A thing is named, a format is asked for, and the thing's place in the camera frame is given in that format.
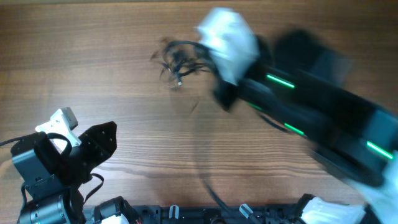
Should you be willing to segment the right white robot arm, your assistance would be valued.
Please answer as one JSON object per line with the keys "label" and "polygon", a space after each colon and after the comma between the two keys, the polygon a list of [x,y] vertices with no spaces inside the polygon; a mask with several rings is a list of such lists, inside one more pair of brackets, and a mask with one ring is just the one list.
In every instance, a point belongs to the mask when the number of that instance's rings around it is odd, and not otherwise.
{"label": "right white robot arm", "polygon": [[375,222],[397,222],[397,117],[341,87],[343,57],[311,33],[293,30],[273,49],[255,37],[259,51],[240,78],[218,80],[225,108],[242,99],[263,120],[314,143],[313,158],[356,187]]}

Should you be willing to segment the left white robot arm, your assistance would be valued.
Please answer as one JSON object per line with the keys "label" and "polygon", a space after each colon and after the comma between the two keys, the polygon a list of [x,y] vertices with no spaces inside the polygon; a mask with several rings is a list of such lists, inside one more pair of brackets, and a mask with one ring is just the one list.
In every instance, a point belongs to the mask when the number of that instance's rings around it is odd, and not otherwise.
{"label": "left white robot arm", "polygon": [[24,180],[24,200],[18,223],[84,223],[83,205],[88,197],[79,192],[92,171],[109,159],[117,148],[115,122],[98,124],[80,135],[81,144],[67,142],[60,152],[53,139],[66,140],[57,133],[38,132],[12,146],[12,162]]}

